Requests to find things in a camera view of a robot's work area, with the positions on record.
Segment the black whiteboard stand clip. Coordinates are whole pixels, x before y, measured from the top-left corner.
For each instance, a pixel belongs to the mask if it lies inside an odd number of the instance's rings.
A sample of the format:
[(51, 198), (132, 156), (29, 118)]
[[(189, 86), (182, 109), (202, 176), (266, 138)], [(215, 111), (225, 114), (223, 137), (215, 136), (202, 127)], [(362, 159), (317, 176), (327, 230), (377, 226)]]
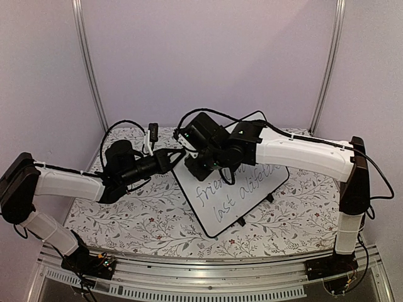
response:
[(269, 203), (272, 203), (273, 200), (274, 200), (273, 195), (272, 195), (272, 194), (267, 195), (266, 200), (267, 200)]
[(242, 226), (242, 227), (246, 224), (246, 222), (245, 222), (245, 220), (244, 220), (243, 218), (239, 218), (239, 219), (237, 220), (237, 222), (238, 222), (238, 224), (240, 224), (240, 226)]

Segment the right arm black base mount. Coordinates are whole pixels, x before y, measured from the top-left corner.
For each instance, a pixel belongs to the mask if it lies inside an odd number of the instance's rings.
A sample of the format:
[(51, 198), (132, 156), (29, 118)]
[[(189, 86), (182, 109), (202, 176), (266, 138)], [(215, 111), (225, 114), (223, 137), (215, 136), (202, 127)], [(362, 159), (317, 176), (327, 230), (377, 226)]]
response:
[(333, 252), (326, 257), (306, 260), (305, 273), (309, 281), (344, 274), (357, 270), (355, 253), (342, 255)]

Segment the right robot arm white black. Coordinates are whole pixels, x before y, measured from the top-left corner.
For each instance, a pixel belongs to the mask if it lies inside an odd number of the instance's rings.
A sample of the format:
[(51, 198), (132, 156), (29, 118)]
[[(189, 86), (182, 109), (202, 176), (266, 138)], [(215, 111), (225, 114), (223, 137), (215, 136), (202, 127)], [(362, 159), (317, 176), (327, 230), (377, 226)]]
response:
[(283, 131), (265, 120), (236, 120), (229, 131), (207, 109), (174, 138), (188, 151), (185, 166), (199, 181), (214, 170), (235, 173), (241, 164), (282, 165), (323, 174), (340, 183), (339, 220), (334, 254), (326, 260), (330, 274), (349, 266), (365, 211), (370, 204), (368, 159), (363, 140), (333, 142)]

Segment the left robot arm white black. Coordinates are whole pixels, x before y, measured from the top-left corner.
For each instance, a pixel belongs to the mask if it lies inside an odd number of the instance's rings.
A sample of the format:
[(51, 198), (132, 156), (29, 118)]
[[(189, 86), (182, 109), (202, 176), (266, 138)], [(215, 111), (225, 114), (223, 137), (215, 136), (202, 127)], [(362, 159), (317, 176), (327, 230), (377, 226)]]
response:
[(12, 225), (21, 225), (53, 245), (80, 273), (94, 264), (84, 244), (54, 218), (35, 209), (35, 196), (63, 196), (112, 204), (131, 192), (132, 184), (170, 172), (185, 151), (161, 148), (142, 154), (128, 140), (114, 142), (105, 152), (105, 167), (90, 174), (35, 162), (23, 152), (1, 177), (1, 214)]

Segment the aluminium frame post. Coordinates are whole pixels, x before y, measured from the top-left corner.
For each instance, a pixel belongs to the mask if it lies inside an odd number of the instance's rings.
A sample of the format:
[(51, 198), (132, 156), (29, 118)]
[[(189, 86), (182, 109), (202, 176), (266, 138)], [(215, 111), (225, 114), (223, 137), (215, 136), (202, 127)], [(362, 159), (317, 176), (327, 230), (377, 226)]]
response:
[(98, 88), (98, 83), (96, 80), (96, 74), (93, 67), (93, 62), (91, 58), (91, 52), (89, 49), (89, 42), (86, 33), (84, 12), (82, 8), (82, 1), (72, 0), (72, 12), (74, 15), (74, 22), (77, 31), (77, 38), (79, 42), (79, 47), (81, 50), (82, 61), (84, 64), (84, 71), (88, 80), (89, 90), (91, 97), (93, 99), (94, 108), (101, 125), (101, 129), (106, 132), (109, 128), (108, 121), (105, 113), (103, 103), (101, 101), (101, 95)]
[(314, 114), (313, 114), (312, 120), (310, 122), (310, 127), (309, 127), (309, 133), (311, 135), (316, 134), (318, 127), (319, 127), (319, 122), (321, 120), (321, 116), (322, 116), (322, 113), (324, 110), (327, 93), (328, 93), (329, 86), (330, 86), (331, 79), (332, 79), (332, 73), (334, 70), (335, 63), (336, 63), (339, 43), (340, 43), (341, 35), (343, 32), (345, 9), (346, 9), (346, 1), (337, 0), (335, 14), (334, 14), (334, 23), (333, 23), (333, 27), (332, 27), (331, 42), (330, 42), (328, 56), (327, 56), (326, 65), (325, 65), (325, 69), (324, 69), (324, 75), (323, 75), (321, 86), (319, 89), (319, 94), (318, 94), (316, 106), (314, 109)]

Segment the left aluminium frame post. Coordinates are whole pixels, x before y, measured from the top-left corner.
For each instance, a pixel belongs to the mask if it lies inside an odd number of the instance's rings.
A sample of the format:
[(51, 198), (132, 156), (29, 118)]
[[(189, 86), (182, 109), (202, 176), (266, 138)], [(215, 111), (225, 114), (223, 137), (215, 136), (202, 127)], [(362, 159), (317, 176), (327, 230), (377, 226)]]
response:
[(81, 50), (82, 61), (84, 64), (84, 71), (88, 80), (89, 90), (91, 97), (93, 99), (94, 108), (101, 125), (101, 129), (106, 132), (109, 128), (108, 121), (105, 113), (103, 103), (101, 101), (101, 95), (98, 88), (98, 83), (96, 80), (96, 74), (93, 67), (93, 62), (91, 58), (91, 52), (89, 49), (89, 42), (86, 33), (84, 12), (82, 8), (82, 1), (72, 0), (72, 12), (74, 15), (74, 22), (77, 31), (77, 38), (79, 42), (79, 47)]

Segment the floral patterned table mat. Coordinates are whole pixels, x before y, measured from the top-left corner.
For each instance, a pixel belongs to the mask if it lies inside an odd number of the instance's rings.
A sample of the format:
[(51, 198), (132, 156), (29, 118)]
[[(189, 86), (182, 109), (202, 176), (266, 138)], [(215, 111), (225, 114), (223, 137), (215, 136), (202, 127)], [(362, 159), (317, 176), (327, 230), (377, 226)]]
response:
[(289, 169), (286, 183), (215, 238), (197, 222), (172, 174), (154, 176), (114, 204), (77, 199), (64, 225), (86, 244), (122, 253), (250, 258), (329, 250), (338, 226), (339, 188), (331, 178)]

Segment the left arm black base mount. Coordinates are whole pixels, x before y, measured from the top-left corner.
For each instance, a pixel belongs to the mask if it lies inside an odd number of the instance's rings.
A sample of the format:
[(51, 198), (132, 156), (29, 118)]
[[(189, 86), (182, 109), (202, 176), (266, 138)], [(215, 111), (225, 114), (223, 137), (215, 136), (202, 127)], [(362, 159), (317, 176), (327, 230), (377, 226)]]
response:
[(86, 249), (77, 249), (71, 255), (64, 255), (61, 268), (79, 275), (112, 280), (116, 268), (116, 257), (106, 252), (91, 255)]

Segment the white whiteboard black frame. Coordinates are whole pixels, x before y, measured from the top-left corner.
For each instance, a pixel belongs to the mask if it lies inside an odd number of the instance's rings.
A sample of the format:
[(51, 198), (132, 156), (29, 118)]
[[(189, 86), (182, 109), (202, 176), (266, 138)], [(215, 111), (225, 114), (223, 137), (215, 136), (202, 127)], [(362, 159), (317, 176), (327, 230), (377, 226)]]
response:
[[(255, 111), (240, 121), (255, 122), (255, 155), (259, 134), (266, 117)], [(232, 122), (225, 127), (235, 128)], [(239, 218), (243, 218), (269, 194), (279, 189), (290, 177), (287, 167), (272, 164), (241, 164), (234, 173), (228, 168), (213, 171), (204, 181), (199, 181), (186, 168), (184, 160), (174, 168), (173, 175), (182, 190), (202, 230), (209, 238), (215, 238)]]

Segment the front aluminium rail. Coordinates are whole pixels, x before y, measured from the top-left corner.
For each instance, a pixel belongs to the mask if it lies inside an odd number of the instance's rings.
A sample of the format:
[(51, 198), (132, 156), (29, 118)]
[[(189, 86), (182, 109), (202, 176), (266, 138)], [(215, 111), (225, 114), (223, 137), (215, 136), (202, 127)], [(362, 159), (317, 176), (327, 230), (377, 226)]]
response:
[(118, 253), (110, 280), (82, 288), (44, 246), (27, 301), (397, 301), (375, 245), (358, 247), (358, 273), (349, 292), (329, 294), (341, 276), (311, 280), (305, 262), (327, 252), (249, 259), (188, 259)]

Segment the right aluminium frame post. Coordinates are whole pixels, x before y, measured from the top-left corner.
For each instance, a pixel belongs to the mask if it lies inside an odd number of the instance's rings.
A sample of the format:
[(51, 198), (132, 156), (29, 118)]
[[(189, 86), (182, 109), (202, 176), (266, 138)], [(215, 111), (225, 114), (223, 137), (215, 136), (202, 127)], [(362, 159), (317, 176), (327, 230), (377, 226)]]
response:
[(334, 23), (333, 23), (333, 27), (332, 27), (331, 42), (330, 42), (328, 56), (327, 56), (326, 65), (325, 65), (325, 69), (324, 69), (324, 75), (323, 75), (321, 86), (319, 89), (319, 94), (318, 94), (316, 106), (314, 109), (314, 114), (313, 114), (312, 120), (310, 122), (310, 127), (309, 127), (309, 133), (311, 135), (316, 134), (318, 127), (319, 127), (319, 122), (321, 120), (321, 116), (322, 116), (322, 113), (324, 110), (327, 93), (328, 93), (329, 86), (330, 86), (331, 79), (332, 79), (332, 73), (334, 70), (335, 63), (336, 63), (339, 43), (340, 43), (341, 35), (343, 32), (345, 9), (346, 9), (346, 1), (337, 0), (335, 14), (334, 14)]

